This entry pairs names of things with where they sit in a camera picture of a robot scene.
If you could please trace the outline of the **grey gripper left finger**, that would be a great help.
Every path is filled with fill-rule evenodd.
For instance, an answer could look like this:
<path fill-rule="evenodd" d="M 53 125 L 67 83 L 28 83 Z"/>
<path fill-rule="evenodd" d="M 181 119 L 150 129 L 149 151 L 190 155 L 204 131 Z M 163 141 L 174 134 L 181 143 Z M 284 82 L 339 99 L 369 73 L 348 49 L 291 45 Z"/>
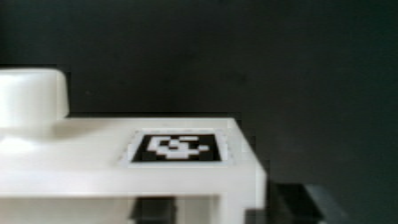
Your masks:
<path fill-rule="evenodd" d="M 134 224 L 175 224 L 175 198 L 138 197 L 129 220 Z"/>

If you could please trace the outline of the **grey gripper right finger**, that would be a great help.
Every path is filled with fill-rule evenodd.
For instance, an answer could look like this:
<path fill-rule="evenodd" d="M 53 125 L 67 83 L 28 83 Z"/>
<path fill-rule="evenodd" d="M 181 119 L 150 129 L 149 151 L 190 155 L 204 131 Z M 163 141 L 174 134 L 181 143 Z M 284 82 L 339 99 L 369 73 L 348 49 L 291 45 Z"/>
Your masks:
<path fill-rule="evenodd" d="M 243 224 L 349 224 L 349 217 L 319 185 L 268 182 L 266 206 L 245 211 Z"/>

